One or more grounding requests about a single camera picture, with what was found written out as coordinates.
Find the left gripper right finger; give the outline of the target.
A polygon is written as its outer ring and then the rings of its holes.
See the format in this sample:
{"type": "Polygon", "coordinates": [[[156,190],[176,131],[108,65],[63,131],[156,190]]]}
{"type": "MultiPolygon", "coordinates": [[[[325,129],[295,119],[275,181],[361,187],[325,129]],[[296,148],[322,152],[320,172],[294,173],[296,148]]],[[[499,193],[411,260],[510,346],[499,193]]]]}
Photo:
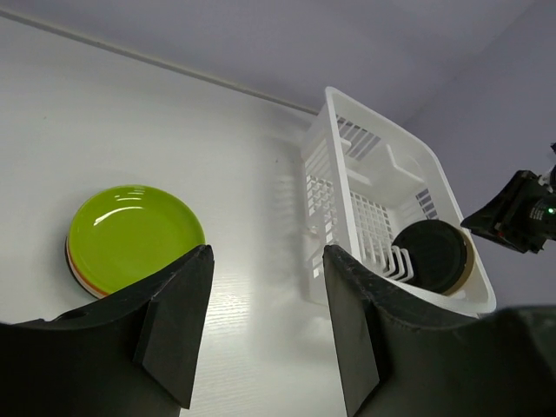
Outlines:
{"type": "Polygon", "coordinates": [[[350,416],[552,416],[555,309],[474,319],[371,273],[339,246],[325,285],[350,416]]]}

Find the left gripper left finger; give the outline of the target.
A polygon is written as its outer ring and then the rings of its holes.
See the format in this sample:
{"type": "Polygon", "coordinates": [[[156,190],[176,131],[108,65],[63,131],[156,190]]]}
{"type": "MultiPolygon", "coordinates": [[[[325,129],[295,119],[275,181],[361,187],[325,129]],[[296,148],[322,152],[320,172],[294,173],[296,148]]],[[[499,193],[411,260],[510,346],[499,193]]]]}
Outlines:
{"type": "Polygon", "coordinates": [[[1,326],[4,416],[177,416],[191,405],[215,260],[200,245],[54,320],[1,326]]]}

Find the white plastic dish rack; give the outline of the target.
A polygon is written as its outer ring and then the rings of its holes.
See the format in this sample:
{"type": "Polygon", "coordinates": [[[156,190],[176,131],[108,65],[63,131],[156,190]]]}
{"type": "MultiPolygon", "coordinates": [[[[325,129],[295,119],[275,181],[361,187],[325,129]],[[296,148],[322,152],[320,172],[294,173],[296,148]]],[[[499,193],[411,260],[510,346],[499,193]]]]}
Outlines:
{"type": "Polygon", "coordinates": [[[410,252],[395,237],[413,223],[463,219],[435,153],[385,116],[333,87],[301,146],[308,251],[308,298],[326,305],[323,249],[337,244],[377,275],[422,300],[476,316],[497,301],[477,252],[454,289],[417,284],[410,252]]]}

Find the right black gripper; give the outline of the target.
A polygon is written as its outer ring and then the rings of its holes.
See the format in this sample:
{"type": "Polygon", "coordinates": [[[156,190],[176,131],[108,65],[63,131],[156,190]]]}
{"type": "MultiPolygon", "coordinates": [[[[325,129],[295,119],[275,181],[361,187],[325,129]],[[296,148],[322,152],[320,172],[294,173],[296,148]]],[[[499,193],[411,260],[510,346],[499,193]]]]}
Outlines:
{"type": "Polygon", "coordinates": [[[518,170],[483,208],[461,223],[473,235],[520,253],[539,253],[555,239],[555,168],[518,170]]]}

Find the cream floral plate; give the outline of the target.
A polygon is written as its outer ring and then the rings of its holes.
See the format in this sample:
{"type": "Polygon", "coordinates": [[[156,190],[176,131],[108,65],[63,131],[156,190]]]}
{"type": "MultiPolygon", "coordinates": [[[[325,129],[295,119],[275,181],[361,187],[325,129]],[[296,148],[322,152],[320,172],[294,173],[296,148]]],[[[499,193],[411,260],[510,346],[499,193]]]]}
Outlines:
{"type": "Polygon", "coordinates": [[[464,247],[466,250],[466,259],[465,259],[463,271],[461,272],[457,281],[449,289],[447,289],[442,293],[443,295],[446,296],[452,295],[457,291],[461,290],[461,288],[466,284],[466,282],[469,280],[470,276],[473,273],[473,267],[475,262],[475,249],[472,240],[461,229],[458,231],[458,233],[460,234],[464,242],[464,247]]]}

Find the brown yellow patterned plate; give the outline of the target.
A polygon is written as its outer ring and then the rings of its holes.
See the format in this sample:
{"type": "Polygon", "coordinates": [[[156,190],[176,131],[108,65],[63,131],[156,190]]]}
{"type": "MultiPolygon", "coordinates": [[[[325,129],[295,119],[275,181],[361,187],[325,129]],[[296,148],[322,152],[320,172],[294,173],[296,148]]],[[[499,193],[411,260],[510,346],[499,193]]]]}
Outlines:
{"type": "Polygon", "coordinates": [[[88,282],[86,279],[84,279],[82,277],[80,271],[78,270],[78,268],[76,267],[76,265],[74,264],[74,262],[72,260],[72,256],[71,256],[71,253],[70,253],[70,247],[69,247],[69,244],[68,244],[68,239],[65,239],[65,242],[64,242],[64,253],[65,253],[65,258],[66,258],[66,262],[68,264],[69,270],[70,270],[73,278],[76,280],[76,282],[86,292],[88,292],[90,295],[96,297],[97,299],[102,299],[102,298],[106,297],[107,294],[105,292],[103,292],[101,289],[97,288],[95,285],[88,282]]]}

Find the green plate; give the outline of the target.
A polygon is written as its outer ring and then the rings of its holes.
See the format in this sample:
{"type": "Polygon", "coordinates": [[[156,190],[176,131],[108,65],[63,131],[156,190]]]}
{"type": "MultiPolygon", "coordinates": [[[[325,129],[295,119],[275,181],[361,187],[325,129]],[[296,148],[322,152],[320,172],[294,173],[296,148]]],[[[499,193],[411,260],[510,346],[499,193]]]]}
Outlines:
{"type": "Polygon", "coordinates": [[[91,196],[74,214],[66,239],[82,277],[107,296],[206,243],[185,202],[139,184],[91,196]]]}

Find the black plate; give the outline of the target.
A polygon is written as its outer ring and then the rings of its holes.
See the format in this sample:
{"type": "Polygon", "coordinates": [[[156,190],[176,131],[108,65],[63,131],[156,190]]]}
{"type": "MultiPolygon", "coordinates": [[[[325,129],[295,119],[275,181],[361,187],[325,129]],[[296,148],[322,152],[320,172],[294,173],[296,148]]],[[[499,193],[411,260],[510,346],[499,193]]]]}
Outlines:
{"type": "Polygon", "coordinates": [[[441,220],[423,220],[404,228],[393,245],[409,254],[414,277],[408,282],[442,294],[459,278],[466,250],[458,229],[441,220]]]}

